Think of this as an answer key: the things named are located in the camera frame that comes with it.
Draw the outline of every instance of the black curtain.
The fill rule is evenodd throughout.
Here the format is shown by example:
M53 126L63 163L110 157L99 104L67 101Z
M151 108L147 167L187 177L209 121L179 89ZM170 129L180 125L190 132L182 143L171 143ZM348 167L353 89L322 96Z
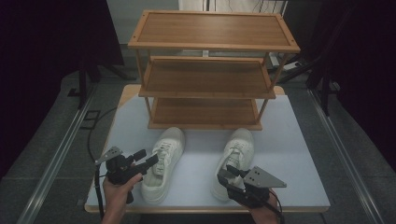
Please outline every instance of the black curtain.
M81 62L94 81L98 64L123 64L106 0L0 2L1 176Z
M396 4L359 1L337 43L332 79L348 113L396 170Z

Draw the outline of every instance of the gray floor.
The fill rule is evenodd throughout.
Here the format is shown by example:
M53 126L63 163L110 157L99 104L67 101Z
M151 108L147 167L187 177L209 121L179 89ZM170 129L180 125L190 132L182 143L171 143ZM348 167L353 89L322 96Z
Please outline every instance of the gray floor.
M119 67L129 77L137 77L134 61L126 57L127 65ZM125 80L101 68L102 80L90 84L95 90L89 110L101 110L101 114L117 106L125 85L137 81ZM317 213L287 213L287 223L381 223L370 218L364 198L354 187L353 177L340 160L339 153L329 136L318 112L317 105L304 82L307 75L299 76L282 86L290 98L304 139L311 152L323 186L331 202L329 211ZM46 171L56 149L73 123L78 110L78 98L67 97L72 88L78 88L78 75L64 78L62 90L34 138L14 163L0 183L0 223L16 223ZM356 167L364 186L373 196L382 223L396 223L396 174L386 164L360 126L330 96L330 120ZM115 111L103 117L92 131L90 148L99 157L109 132ZM83 121L81 126L91 125ZM92 183L94 166L87 150L89 131L79 129L72 138L59 172L34 223L99 223L98 214L84 211L83 204ZM252 223L249 215L132 215L123 223Z

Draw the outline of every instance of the human hand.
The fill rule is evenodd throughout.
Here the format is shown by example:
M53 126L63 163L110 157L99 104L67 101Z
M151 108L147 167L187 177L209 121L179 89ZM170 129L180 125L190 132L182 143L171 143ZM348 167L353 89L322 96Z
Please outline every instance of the human hand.
M277 208L275 193L270 193L268 203L274 208ZM248 211L250 212L256 224L277 224L277 215L266 206L253 209L248 208Z
M142 179L142 174L132 177L124 185L113 185L107 177L103 181L103 190L106 198L106 212L102 223L120 223L125 214L128 192Z

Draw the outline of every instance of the wooden shoe rack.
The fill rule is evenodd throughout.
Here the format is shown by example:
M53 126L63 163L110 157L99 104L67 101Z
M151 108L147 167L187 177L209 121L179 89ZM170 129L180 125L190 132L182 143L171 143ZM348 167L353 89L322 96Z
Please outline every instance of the wooden shoe rack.
M145 10L128 43L136 53L149 128L261 130L268 100L300 49L278 14ZM155 49L264 52L262 58L150 56ZM146 50L143 65L141 50ZM270 77L269 52L283 58ZM256 99L264 99L259 107Z

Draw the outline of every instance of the white table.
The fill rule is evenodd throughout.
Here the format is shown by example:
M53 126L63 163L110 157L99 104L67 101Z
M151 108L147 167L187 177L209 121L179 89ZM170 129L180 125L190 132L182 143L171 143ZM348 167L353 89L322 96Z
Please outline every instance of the white table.
M148 158L152 147L164 130L147 128L149 115L143 98L135 96L124 101L125 103L119 107L114 118L105 150L114 146L119 147L126 157L144 148L148 153ZM261 106L262 101L257 102L258 106ZM288 186L284 189L274 189L284 212L327 211L330 202L288 96L277 95L275 100L268 103L265 114L262 116L262 126L262 131L252 131L255 156L251 167L257 165L287 183ZM246 213L247 210L238 203L218 201L210 192L211 183L216 179L215 169L233 131L183 130L183 132L186 146L173 172L166 199L156 205L145 203L139 183L134 187L134 202L128 204L127 211L136 213ZM105 173L106 166L102 164L101 175ZM93 187L90 189L85 209L88 212L98 212L98 202Z

